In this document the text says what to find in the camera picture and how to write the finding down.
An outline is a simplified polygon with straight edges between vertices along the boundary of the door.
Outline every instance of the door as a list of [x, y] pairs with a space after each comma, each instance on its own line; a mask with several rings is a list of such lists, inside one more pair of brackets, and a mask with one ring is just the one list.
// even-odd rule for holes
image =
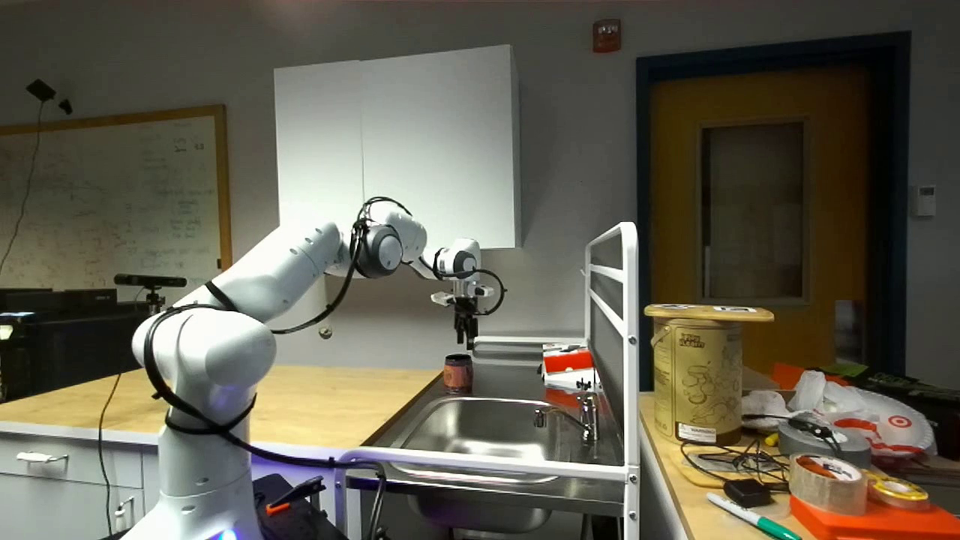
[[654, 83], [647, 299], [772, 310], [773, 323], [743, 327], [756, 370], [829, 370], [837, 346], [857, 356], [867, 152], [862, 67]]

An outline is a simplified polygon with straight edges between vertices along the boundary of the wall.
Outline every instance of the wall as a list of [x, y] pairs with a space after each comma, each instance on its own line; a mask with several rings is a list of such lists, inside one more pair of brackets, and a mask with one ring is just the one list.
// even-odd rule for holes
[[[624, 21], [624, 50], [594, 58], [598, 19]], [[939, 215], [908, 223], [908, 371], [956, 381], [960, 316], [960, 7], [950, 0], [635, 0], [635, 2], [294, 2], [268, 0], [24, 0], [0, 8], [0, 122], [36, 114], [24, 83], [46, 77], [74, 114], [224, 102], [231, 122], [234, 253], [277, 223], [270, 70], [512, 42], [524, 126], [524, 248], [487, 265], [509, 287], [482, 331], [575, 332], [589, 237], [632, 215], [632, 61], [646, 54], [911, 29], [908, 178], [939, 190]], [[396, 277], [359, 281], [333, 340], [298, 335], [286, 361], [436, 367], [453, 346], [431, 287]]]

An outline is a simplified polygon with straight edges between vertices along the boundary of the wooden countertop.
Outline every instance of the wooden countertop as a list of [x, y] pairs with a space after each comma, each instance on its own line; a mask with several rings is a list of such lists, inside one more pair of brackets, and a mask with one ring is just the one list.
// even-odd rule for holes
[[[248, 419], [253, 443], [353, 451], [403, 410], [438, 370], [273, 367]], [[0, 406], [0, 428], [48, 437], [96, 437], [114, 377]], [[105, 413], [105, 441], [156, 443], [162, 406], [144, 371], [122, 371]]]
[[[656, 465], [674, 495], [677, 519], [685, 519], [689, 540], [713, 540], [713, 538], [764, 538], [762, 532], [749, 528], [748, 523], [724, 512], [706, 495], [719, 491], [719, 480], [699, 474], [687, 465], [682, 443], [663, 435], [654, 427], [654, 396], [640, 396], [640, 417], [642, 435], [647, 435], [656, 457]], [[790, 516], [790, 498], [773, 495], [773, 505], [756, 507], [756, 512], [791, 528], [802, 538], [814, 538], [794, 516]]]

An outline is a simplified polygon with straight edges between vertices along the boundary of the bottle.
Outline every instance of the bottle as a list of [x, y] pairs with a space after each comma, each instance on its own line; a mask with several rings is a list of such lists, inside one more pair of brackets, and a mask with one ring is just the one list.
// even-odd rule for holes
[[448, 361], [444, 361], [444, 388], [448, 388], [448, 394], [472, 394], [475, 390], [475, 361], [472, 361], [472, 353], [448, 353]]

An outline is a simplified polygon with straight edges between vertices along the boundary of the door frame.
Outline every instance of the door frame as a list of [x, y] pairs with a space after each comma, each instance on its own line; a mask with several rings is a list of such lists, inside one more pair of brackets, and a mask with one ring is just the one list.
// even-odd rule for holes
[[[635, 229], [640, 302], [647, 302], [650, 260], [650, 87], [674, 77], [743, 75], [814, 67], [864, 67], [870, 77], [867, 151], [867, 367], [907, 370], [907, 142], [908, 142], [908, 32], [689, 50], [635, 61]], [[650, 390], [650, 348], [642, 348], [640, 383]]]

